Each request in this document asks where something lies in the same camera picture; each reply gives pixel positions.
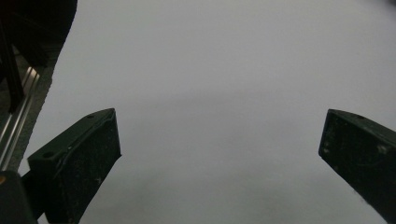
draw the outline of white surface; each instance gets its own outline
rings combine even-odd
[[[115,107],[81,223],[385,223],[317,151],[328,108],[396,129],[395,24],[385,0],[79,0],[25,156]]]

